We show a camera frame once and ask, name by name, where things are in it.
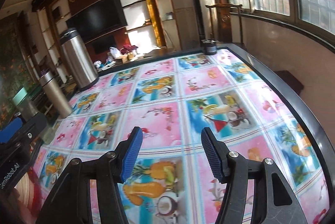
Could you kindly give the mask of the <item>clear bottle mint lid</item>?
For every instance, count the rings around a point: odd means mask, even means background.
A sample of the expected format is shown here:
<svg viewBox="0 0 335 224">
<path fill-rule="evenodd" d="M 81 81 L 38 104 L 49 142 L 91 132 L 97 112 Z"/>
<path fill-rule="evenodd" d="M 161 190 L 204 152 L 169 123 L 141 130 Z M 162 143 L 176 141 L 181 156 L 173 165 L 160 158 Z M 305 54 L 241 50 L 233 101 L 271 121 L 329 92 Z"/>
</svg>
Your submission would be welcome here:
<svg viewBox="0 0 335 224">
<path fill-rule="evenodd" d="M 27 122 L 33 118 L 39 111 L 34 103 L 31 101 L 24 87 L 21 87 L 19 91 L 13 97 L 13 103 L 21 113 L 22 118 Z M 42 130 L 39 137 L 44 141 L 45 144 L 49 145 L 55 136 L 53 128 L 47 123 Z"/>
</svg>

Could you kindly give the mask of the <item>slim steel thermos flask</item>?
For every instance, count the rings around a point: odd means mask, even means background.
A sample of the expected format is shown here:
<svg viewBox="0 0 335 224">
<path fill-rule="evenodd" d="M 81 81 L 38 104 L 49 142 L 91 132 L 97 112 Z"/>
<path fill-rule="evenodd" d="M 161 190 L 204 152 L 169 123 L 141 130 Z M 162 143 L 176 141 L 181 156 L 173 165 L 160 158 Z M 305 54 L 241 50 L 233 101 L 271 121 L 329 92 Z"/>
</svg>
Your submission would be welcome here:
<svg viewBox="0 0 335 224">
<path fill-rule="evenodd" d="M 67 98 L 59 87 L 56 79 L 50 70 L 47 70 L 39 79 L 42 89 L 46 96 L 54 105 L 62 119 L 67 118 L 72 114 L 73 109 Z"/>
</svg>

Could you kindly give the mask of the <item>large steel thermos pot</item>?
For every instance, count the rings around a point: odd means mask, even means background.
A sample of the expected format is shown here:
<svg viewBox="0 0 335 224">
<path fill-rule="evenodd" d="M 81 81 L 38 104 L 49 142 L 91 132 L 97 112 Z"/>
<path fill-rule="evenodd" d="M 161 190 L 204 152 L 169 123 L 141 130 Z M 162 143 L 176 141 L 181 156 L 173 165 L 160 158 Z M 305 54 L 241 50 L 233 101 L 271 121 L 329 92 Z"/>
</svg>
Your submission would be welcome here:
<svg viewBox="0 0 335 224">
<path fill-rule="evenodd" d="M 99 80 L 98 72 L 76 28 L 60 34 L 60 44 L 71 74 L 80 89 L 85 91 Z"/>
</svg>

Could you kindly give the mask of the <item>colourful fruit print tablecloth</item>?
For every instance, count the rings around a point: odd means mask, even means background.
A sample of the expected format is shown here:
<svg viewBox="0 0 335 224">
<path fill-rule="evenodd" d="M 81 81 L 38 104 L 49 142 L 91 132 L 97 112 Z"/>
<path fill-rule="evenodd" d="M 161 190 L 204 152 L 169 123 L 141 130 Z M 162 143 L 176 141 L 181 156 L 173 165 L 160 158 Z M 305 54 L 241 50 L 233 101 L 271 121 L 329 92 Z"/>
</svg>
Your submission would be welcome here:
<svg viewBox="0 0 335 224">
<path fill-rule="evenodd" d="M 134 127 L 143 143 L 120 195 L 130 223 L 214 223 L 225 186 L 213 176 L 200 132 L 246 159 L 272 158 L 308 223 L 329 210 L 320 160 L 302 124 L 279 95 L 229 50 L 154 61 L 107 74 L 70 100 L 33 166 L 44 201 L 73 158 L 99 158 Z"/>
</svg>

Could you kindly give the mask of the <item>white plastic bag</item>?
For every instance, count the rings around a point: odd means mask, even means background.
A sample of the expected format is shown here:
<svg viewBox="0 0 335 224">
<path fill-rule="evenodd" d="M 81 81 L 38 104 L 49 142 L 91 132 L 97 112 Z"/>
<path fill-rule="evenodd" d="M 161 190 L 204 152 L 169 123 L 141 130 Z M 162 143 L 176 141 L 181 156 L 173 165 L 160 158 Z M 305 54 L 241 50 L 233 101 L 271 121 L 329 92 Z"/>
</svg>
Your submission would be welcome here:
<svg viewBox="0 0 335 224">
<path fill-rule="evenodd" d="M 121 57 L 121 52 L 116 47 L 110 47 L 110 54 L 113 59 L 118 59 Z"/>
</svg>

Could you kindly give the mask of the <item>small black ashtray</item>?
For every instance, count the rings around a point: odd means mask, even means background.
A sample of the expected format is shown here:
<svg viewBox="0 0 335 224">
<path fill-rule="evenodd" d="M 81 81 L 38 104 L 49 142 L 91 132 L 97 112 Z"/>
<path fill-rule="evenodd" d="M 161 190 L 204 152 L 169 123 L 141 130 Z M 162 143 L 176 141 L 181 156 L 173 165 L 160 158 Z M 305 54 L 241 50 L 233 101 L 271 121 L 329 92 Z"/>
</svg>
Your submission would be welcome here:
<svg viewBox="0 0 335 224">
<path fill-rule="evenodd" d="M 215 55 L 217 53 L 216 40 L 205 39 L 202 40 L 203 53 L 205 55 Z"/>
</svg>

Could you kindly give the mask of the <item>black flat screen television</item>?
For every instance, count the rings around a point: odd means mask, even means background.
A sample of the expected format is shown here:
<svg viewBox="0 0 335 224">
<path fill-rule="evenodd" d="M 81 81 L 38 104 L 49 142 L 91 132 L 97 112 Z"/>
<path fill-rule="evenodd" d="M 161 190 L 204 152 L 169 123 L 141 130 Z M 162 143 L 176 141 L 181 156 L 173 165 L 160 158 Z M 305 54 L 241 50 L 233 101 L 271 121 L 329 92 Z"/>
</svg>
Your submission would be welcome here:
<svg viewBox="0 0 335 224">
<path fill-rule="evenodd" d="M 120 0 L 99 0 L 71 16 L 66 24 L 75 28 L 85 43 L 128 25 Z"/>
</svg>

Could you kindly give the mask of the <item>dark wooden chair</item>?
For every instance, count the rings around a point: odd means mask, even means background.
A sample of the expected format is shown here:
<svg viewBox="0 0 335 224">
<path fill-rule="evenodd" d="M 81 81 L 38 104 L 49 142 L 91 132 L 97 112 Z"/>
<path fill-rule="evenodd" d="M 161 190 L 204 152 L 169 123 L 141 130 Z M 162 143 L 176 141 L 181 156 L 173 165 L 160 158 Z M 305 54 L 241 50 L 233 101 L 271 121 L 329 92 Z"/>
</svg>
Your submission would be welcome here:
<svg viewBox="0 0 335 224">
<path fill-rule="evenodd" d="M 223 43 L 233 43 L 244 46 L 244 37 L 242 32 L 242 4 L 214 4 L 206 5 L 206 8 L 210 11 L 210 20 L 211 20 L 211 35 L 214 35 L 214 18 L 212 10 L 216 10 L 218 13 L 216 22 L 218 23 L 218 32 L 219 32 L 219 41 Z M 231 23 L 231 9 L 237 9 L 237 15 L 239 20 L 239 31 L 240 31 L 240 42 L 233 42 L 232 38 L 232 23 Z"/>
</svg>

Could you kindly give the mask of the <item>large floral wall painting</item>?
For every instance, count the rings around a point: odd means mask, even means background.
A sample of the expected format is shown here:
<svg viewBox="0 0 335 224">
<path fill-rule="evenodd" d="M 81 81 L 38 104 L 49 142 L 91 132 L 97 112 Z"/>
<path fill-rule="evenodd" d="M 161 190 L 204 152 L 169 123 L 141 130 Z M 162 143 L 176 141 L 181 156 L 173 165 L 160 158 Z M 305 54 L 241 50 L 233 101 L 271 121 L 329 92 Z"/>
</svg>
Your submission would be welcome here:
<svg viewBox="0 0 335 224">
<path fill-rule="evenodd" d="M 12 119 L 17 108 L 13 97 L 24 87 L 31 91 L 36 80 L 26 62 L 18 31 L 18 17 L 1 19 L 1 128 Z"/>
</svg>

